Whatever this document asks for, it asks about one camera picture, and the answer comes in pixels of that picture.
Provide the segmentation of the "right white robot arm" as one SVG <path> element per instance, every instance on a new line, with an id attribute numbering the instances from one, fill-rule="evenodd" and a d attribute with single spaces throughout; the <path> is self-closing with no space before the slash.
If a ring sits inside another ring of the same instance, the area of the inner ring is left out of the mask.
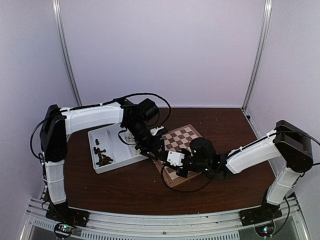
<path id="1" fill-rule="evenodd" d="M 265 203 L 256 210 L 258 219 L 266 221 L 298 178 L 313 167 L 313 140 L 306 132 L 280 120 L 265 136 L 228 153 L 218 154 L 210 140 L 198 137 L 190 142 L 190 151 L 170 151 L 167 161 L 181 177 L 186 177 L 188 172 L 200 172 L 213 180 L 224 171 L 236 175 L 265 161 L 283 158 L 285 164 L 266 191 Z"/>

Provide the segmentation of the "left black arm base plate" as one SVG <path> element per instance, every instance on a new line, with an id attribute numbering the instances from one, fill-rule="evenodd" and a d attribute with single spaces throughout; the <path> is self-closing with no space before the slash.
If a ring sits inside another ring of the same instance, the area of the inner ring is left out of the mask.
<path id="1" fill-rule="evenodd" d="M 90 213 L 85 210 L 70 208 L 67 202 L 60 204 L 50 203 L 46 211 L 46 218 L 70 226 L 86 227 Z"/>

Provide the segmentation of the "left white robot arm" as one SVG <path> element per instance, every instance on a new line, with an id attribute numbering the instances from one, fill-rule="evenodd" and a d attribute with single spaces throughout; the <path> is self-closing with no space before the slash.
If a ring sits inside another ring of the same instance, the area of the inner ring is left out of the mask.
<path id="1" fill-rule="evenodd" d="M 64 163 L 68 154 L 67 137 L 89 128 L 119 124 L 130 131 L 141 154 L 158 157 L 164 150 L 162 128 L 148 129 L 146 123 L 159 113 L 156 103 L 146 98 L 134 104 L 126 98 L 114 99 L 109 104 L 59 108 L 51 105 L 40 130 L 40 148 L 44 158 L 45 175 L 52 213 L 61 222 L 72 218 L 64 185 Z"/>

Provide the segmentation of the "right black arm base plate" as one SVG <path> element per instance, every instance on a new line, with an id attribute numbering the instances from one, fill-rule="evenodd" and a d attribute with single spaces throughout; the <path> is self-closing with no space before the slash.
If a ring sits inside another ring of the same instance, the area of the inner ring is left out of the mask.
<path id="1" fill-rule="evenodd" d="M 259 207 L 241 210 L 239 217 L 243 226 L 256 225 L 282 216 L 279 205 L 263 204 Z"/>

